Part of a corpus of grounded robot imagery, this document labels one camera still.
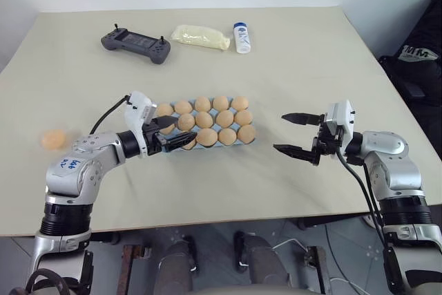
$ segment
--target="beige tabletop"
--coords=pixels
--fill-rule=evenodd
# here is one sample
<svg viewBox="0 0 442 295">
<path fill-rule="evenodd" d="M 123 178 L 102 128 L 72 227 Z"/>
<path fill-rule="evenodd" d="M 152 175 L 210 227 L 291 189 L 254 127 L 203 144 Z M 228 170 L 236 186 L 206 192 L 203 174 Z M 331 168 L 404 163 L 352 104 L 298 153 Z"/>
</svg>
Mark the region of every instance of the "beige tabletop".
<svg viewBox="0 0 442 295">
<path fill-rule="evenodd" d="M 166 61 L 155 65 L 100 43 L 115 22 L 168 39 L 179 24 L 229 35 L 237 21 L 249 25 L 247 55 L 234 43 L 221 51 L 171 42 Z M 128 160 L 102 182 L 95 231 L 367 211 L 338 160 L 323 157 L 315 167 L 272 147 L 310 149 L 317 128 L 280 116 L 321 114 L 342 99 L 356 109 L 355 131 L 393 131 L 408 141 L 427 202 L 442 202 L 440 159 L 340 8 L 43 13 L 0 74 L 0 234 L 33 234 L 40 226 L 46 169 L 69 149 L 44 150 L 41 135 L 63 129 L 72 142 L 133 90 L 157 103 L 247 96 L 258 136 L 247 146 Z M 99 130 L 125 131 L 122 109 Z"/>
</svg>

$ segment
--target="white bottle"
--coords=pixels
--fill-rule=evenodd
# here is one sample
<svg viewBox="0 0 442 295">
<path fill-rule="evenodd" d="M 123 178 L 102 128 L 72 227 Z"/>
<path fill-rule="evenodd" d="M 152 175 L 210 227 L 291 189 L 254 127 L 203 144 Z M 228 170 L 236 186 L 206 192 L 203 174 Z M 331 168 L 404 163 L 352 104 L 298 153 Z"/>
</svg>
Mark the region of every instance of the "white bottle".
<svg viewBox="0 0 442 295">
<path fill-rule="evenodd" d="M 235 36 L 236 52 L 249 53 L 250 39 L 247 25 L 243 22 L 238 22 L 233 25 L 233 35 Z"/>
</svg>

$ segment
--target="brown egg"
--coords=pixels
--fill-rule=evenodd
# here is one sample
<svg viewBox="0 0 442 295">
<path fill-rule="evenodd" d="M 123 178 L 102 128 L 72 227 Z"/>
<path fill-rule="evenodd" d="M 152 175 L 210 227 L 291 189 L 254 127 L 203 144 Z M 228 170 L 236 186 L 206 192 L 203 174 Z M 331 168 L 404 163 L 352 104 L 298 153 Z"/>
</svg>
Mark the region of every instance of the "brown egg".
<svg viewBox="0 0 442 295">
<path fill-rule="evenodd" d="M 46 150 L 57 150 L 63 147 L 66 142 L 66 134 L 61 129 L 47 131 L 41 138 L 41 146 Z"/>
<path fill-rule="evenodd" d="M 196 125 L 200 128 L 210 128 L 213 126 L 213 119 L 207 112 L 199 112 L 195 117 Z"/>
<path fill-rule="evenodd" d="M 198 112 L 209 112 L 211 107 L 210 100 L 207 97 L 200 96 L 195 100 L 195 110 Z"/>
<path fill-rule="evenodd" d="M 163 135 L 168 135 L 170 133 L 172 133 L 172 130 L 175 128 L 174 124 L 171 124 L 169 127 L 163 128 L 162 130 L 160 130 L 160 133 Z"/>
<path fill-rule="evenodd" d="M 242 110 L 235 114 L 235 122 L 240 126 L 250 124 L 253 120 L 253 115 L 248 110 Z"/>
<path fill-rule="evenodd" d="M 178 114 L 190 113 L 193 110 L 191 103 L 186 100 L 180 100 L 175 104 L 175 112 Z"/>
<path fill-rule="evenodd" d="M 228 126 L 233 124 L 233 113 L 228 110 L 219 112 L 216 116 L 216 123 L 219 124 L 222 128 L 227 128 Z"/>
<path fill-rule="evenodd" d="M 196 142 L 203 146 L 212 146 L 218 140 L 218 134 L 216 131 L 210 128 L 201 129 L 196 136 Z"/>
<path fill-rule="evenodd" d="M 181 114 L 178 119 L 178 129 L 181 131 L 190 131 L 195 126 L 195 118 L 190 113 Z"/>
<path fill-rule="evenodd" d="M 163 115 L 172 115 L 173 107 L 170 104 L 160 104 L 157 107 L 157 116 L 162 117 Z"/>
<path fill-rule="evenodd" d="M 213 108 L 217 111 L 227 110 L 229 108 L 229 100 L 226 96 L 218 96 L 213 100 Z"/>
<path fill-rule="evenodd" d="M 256 130 L 251 124 L 246 124 L 242 126 L 238 131 L 238 138 L 245 144 L 250 143 L 255 139 Z"/>
<path fill-rule="evenodd" d="M 235 97 L 231 106 L 237 111 L 242 111 L 249 107 L 249 100 L 243 96 Z"/>
<path fill-rule="evenodd" d="M 184 150 L 191 150 L 196 145 L 196 138 L 192 140 L 192 142 L 182 146 Z"/>
<path fill-rule="evenodd" d="M 218 141 L 224 145 L 232 145 L 236 141 L 236 132 L 230 128 L 224 128 L 218 133 Z"/>
</svg>

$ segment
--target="floor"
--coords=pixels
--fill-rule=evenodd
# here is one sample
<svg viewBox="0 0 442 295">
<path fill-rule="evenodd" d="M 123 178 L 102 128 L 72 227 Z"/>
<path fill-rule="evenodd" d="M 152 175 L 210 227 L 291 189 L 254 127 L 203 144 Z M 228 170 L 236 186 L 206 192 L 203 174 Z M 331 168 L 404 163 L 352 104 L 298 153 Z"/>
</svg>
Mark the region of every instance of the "floor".
<svg viewBox="0 0 442 295">
<path fill-rule="evenodd" d="M 371 295 L 391 294 L 385 281 L 382 249 L 375 231 L 361 218 L 332 222 L 327 224 L 327 229 L 336 260 L 350 281 Z M 144 244 L 153 248 L 152 258 L 134 261 L 129 288 L 130 295 L 151 294 L 162 252 L 184 235 L 192 235 L 198 247 L 200 273 L 193 279 L 195 290 L 246 285 L 249 283 L 248 274 L 236 273 L 232 265 L 232 238 L 237 230 L 262 236 L 271 245 L 289 238 L 297 238 L 305 245 L 319 245 L 326 251 L 330 276 L 342 278 L 327 244 L 324 225 L 302 231 L 292 220 L 285 219 L 224 222 L 127 231 L 122 233 L 117 245 L 92 242 L 89 247 L 94 253 L 95 266 L 92 294 L 115 294 L 124 244 Z M 24 286 L 32 246 L 33 238 L 0 238 L 0 294 Z M 316 271 L 304 266 L 302 249 L 291 242 L 276 251 L 294 285 L 319 291 Z M 334 280 L 331 286 L 334 295 L 355 295 L 354 290 L 342 281 Z"/>
</svg>

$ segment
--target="game controller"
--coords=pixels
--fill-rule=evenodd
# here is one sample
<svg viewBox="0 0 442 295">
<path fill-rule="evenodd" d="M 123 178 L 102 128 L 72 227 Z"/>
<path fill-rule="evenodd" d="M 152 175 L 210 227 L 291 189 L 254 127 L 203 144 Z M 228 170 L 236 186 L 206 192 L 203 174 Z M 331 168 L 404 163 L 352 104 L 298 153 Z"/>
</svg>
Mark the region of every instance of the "game controller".
<svg viewBox="0 0 442 295">
<path fill-rule="evenodd" d="M 161 36 L 159 39 L 137 34 L 125 28 L 119 28 L 115 24 L 115 29 L 102 37 L 102 44 L 107 50 L 131 51 L 151 58 L 154 64 L 162 64 L 166 60 L 171 44 Z"/>
</svg>

